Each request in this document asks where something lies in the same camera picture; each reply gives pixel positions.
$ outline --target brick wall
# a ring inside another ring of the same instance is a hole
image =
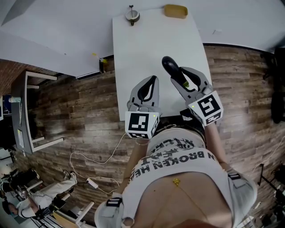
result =
[[[0,96],[10,93],[12,82],[24,70],[52,76],[56,74],[54,71],[40,67],[0,59]]]

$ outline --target sneaker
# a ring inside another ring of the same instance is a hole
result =
[[[32,171],[36,173],[37,179],[40,179],[40,175],[38,175],[37,171],[35,171],[34,169],[32,169]]]
[[[76,178],[75,172],[71,171],[71,172],[70,172],[70,176],[71,176],[70,179],[75,180],[75,183],[77,183],[77,178]]]
[[[70,179],[70,175],[69,175],[68,171],[64,170],[63,174],[64,174],[64,180],[69,180]]]

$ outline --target wooden floor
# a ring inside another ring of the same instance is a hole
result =
[[[205,50],[213,87],[224,105],[219,130],[229,163],[257,181],[260,168],[252,173],[254,167],[269,156],[285,135],[285,123],[277,125],[270,118],[273,85],[262,80],[267,66],[256,51],[215,46],[206,46]],[[36,116],[38,135],[48,140],[64,137],[64,142],[26,158],[20,153],[16,155],[18,167],[36,169],[45,184],[61,181],[62,171],[71,170],[72,152],[104,162],[124,134],[124,122],[119,121],[115,71],[79,81],[60,76],[57,81],[42,85],[38,92],[30,91],[29,99],[37,100],[30,113]],[[124,137],[107,164],[97,164],[77,154],[73,155],[72,162],[85,177],[104,176],[121,181],[132,148],[133,140]],[[284,148],[285,143],[266,163],[264,174],[269,179],[284,158]],[[108,179],[96,182],[104,191],[116,187]],[[273,192],[269,185],[262,183],[257,199],[257,203],[262,203],[253,210],[253,216],[259,217],[268,211],[274,203]],[[94,207],[85,216],[93,224],[96,207],[107,197],[88,184],[79,184],[67,200],[65,210],[94,201]]]

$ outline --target black tripod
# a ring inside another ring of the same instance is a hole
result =
[[[265,180],[275,191],[276,191],[276,199],[278,201],[278,203],[283,206],[285,205],[285,195],[283,195],[283,192],[279,189],[277,189],[271,182],[275,179],[273,178],[271,181],[267,180],[262,174],[263,174],[263,167],[264,164],[261,164],[261,175],[260,175],[260,179],[259,182],[257,182],[257,184],[260,186],[262,179]]]

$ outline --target white t-shirt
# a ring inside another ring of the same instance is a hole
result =
[[[30,197],[40,209],[48,207],[50,205],[50,200],[52,200],[51,197],[49,197],[48,195],[44,195],[41,191],[33,193],[33,195],[31,195]],[[33,209],[31,208],[29,199],[25,199],[19,202],[16,208],[19,210],[18,215],[20,217],[30,218],[36,216]]]

